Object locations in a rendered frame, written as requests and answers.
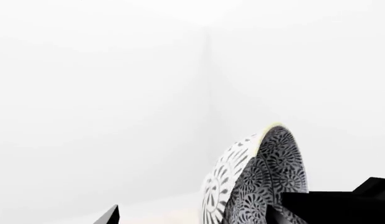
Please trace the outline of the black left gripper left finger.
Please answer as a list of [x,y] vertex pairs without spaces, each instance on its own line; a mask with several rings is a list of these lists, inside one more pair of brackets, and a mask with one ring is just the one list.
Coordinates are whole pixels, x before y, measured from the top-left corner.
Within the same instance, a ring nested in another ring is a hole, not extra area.
[[93,224],[119,224],[120,212],[118,205],[112,206],[107,212],[105,212],[98,220]]

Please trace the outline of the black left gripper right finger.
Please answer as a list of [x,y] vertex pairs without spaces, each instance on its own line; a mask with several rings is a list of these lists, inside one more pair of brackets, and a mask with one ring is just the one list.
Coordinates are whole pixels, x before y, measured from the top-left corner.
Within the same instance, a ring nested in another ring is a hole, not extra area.
[[267,224],[300,224],[300,218],[285,207],[267,205],[265,217]]

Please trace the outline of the black white patterned bowl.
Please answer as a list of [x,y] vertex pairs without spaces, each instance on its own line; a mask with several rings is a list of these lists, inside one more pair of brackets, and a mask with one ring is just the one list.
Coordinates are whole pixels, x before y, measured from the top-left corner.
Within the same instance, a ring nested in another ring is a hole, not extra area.
[[201,192],[199,224],[270,224],[269,208],[286,224],[308,224],[282,205],[284,192],[308,193],[302,155],[282,124],[224,151],[205,176]]

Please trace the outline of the black angular block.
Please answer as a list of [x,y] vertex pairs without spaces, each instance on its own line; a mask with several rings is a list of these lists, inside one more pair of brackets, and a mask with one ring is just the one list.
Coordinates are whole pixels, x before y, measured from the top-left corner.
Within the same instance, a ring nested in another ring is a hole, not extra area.
[[283,193],[282,205],[308,224],[385,224],[385,179],[352,192]]

